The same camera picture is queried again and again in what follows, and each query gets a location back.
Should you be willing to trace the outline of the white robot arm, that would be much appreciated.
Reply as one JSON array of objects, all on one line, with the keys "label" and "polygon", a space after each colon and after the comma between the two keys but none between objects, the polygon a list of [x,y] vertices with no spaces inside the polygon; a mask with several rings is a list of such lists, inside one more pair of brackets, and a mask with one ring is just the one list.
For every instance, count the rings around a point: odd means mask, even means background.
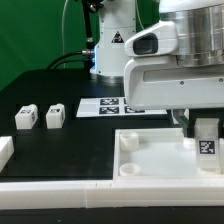
[{"label": "white robot arm", "polygon": [[92,77],[121,81],[127,104],[170,110],[196,138],[218,138],[224,118],[190,120],[187,109],[224,109],[224,0],[160,0],[159,21],[138,32],[136,0],[93,0],[100,40]]}]

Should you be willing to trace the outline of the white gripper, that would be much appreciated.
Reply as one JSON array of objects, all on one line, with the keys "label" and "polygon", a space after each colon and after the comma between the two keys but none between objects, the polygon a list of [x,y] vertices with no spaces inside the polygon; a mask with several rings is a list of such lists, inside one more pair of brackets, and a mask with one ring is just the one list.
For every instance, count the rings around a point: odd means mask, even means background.
[{"label": "white gripper", "polygon": [[183,135],[192,138],[188,109],[224,107],[224,64],[187,68],[173,56],[133,58],[124,70],[124,94],[132,109],[174,109]]}]

